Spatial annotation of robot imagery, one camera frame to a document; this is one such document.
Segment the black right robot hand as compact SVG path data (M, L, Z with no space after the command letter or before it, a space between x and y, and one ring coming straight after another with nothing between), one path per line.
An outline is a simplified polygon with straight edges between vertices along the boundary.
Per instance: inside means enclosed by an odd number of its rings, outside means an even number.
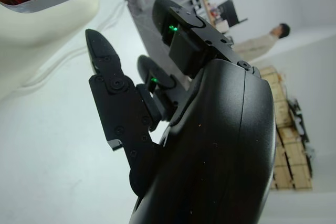
M184 89L140 56L135 85L107 39L86 30L106 140L122 148L138 199L131 223L257 223L270 189L276 122L269 83L202 17L156 0L152 19Z

